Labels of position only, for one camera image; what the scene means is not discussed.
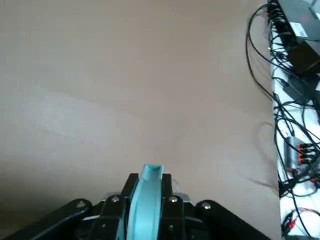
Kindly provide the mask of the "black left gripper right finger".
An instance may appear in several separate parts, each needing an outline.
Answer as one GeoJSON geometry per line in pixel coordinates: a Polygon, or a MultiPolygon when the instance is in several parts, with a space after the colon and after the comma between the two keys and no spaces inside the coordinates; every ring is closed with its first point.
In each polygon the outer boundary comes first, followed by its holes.
{"type": "Polygon", "coordinates": [[[161,240],[268,240],[269,237],[219,203],[193,205],[173,192],[172,176],[162,175],[161,240]]]}

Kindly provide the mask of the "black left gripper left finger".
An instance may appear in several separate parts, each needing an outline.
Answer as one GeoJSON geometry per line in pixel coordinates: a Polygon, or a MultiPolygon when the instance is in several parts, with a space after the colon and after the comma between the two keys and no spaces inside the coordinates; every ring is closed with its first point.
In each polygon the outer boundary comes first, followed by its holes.
{"type": "Polygon", "coordinates": [[[121,192],[98,204],[78,198],[7,236],[6,240],[124,240],[130,197],[139,180],[131,173],[121,192]]]}

